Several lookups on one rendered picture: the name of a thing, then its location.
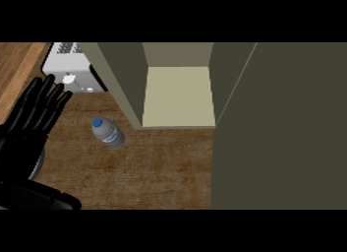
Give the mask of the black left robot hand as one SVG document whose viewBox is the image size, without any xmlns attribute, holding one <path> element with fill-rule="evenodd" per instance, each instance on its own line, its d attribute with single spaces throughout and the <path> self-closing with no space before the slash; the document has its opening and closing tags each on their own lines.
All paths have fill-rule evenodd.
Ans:
<svg viewBox="0 0 347 252">
<path fill-rule="evenodd" d="M 53 81 L 53 74 L 34 77 L 0 124 L 0 206 L 7 210 L 81 209 L 74 196 L 28 179 L 72 96 Z"/>
</svg>

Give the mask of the blue-capped water bottle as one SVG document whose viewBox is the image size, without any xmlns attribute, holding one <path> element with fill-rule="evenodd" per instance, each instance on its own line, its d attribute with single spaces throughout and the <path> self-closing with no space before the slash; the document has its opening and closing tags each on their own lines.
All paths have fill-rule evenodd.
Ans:
<svg viewBox="0 0 347 252">
<path fill-rule="evenodd" d="M 91 133 L 110 148 L 116 149 L 124 145 L 125 135 L 109 118 L 91 120 Z"/>
</svg>

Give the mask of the olive green open cabinet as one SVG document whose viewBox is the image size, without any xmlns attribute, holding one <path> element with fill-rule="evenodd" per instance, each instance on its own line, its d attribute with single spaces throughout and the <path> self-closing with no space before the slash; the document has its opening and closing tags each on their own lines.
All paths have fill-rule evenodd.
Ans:
<svg viewBox="0 0 347 252">
<path fill-rule="evenodd" d="M 130 125 L 212 129 L 254 42 L 82 42 L 79 48 Z"/>
</svg>

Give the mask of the olive green cabinet door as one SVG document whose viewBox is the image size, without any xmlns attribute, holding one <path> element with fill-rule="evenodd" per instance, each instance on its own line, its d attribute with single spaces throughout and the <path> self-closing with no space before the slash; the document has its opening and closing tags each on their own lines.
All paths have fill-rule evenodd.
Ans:
<svg viewBox="0 0 347 252">
<path fill-rule="evenodd" d="M 217 129 L 214 209 L 347 209 L 347 43 L 260 43 Z"/>
</svg>

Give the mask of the white appliance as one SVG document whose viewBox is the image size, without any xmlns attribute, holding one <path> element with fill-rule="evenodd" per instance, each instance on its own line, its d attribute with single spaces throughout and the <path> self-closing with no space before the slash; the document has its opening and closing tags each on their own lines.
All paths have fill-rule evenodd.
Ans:
<svg viewBox="0 0 347 252">
<path fill-rule="evenodd" d="M 102 93 L 108 90 L 75 42 L 54 42 L 44 56 L 41 71 L 54 75 L 54 82 L 74 93 Z"/>
</svg>

